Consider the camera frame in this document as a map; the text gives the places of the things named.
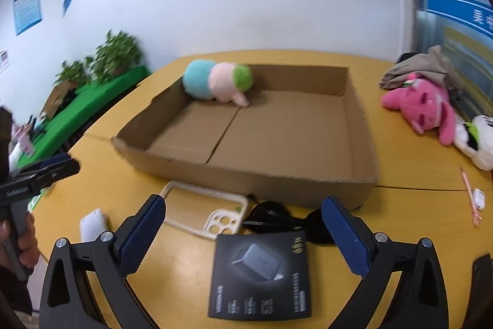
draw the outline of black product box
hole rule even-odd
[[[218,236],[210,317],[283,321],[311,315],[303,231]]]

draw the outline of brown box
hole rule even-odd
[[[181,80],[113,138],[138,170],[287,204],[362,205],[378,179],[348,69],[252,65],[248,108],[197,101]]]
[[[50,96],[46,100],[46,103],[41,110],[41,113],[46,113],[48,119],[53,119],[58,108],[63,103],[68,91],[70,90],[70,83],[63,81],[59,85],[55,86],[50,93]]]

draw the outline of human hand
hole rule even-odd
[[[28,213],[26,217],[26,232],[19,237],[18,245],[21,249],[19,261],[28,268],[33,268],[39,261],[40,252],[38,250],[38,241],[36,240],[36,230],[34,227],[34,218]],[[0,222],[0,266],[11,271],[12,266],[8,259],[7,252],[3,246],[3,242],[10,235],[10,226],[8,221]]]

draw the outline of white plush toy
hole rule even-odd
[[[479,169],[493,170],[493,118],[479,115],[469,123],[458,117],[454,144]]]

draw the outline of metal screw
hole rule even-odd
[[[378,233],[375,233],[375,239],[379,243],[386,243],[387,240],[389,239],[389,237],[385,233],[378,232]]]
[[[64,238],[58,239],[56,242],[57,248],[62,248],[65,246],[65,244],[67,244],[67,239]]]
[[[433,243],[431,242],[430,239],[428,238],[424,238],[421,240],[421,244],[423,244],[426,248],[431,248],[431,246],[433,245]]]
[[[100,238],[101,238],[101,241],[106,243],[107,241],[110,241],[113,238],[113,233],[112,232],[104,232]]]

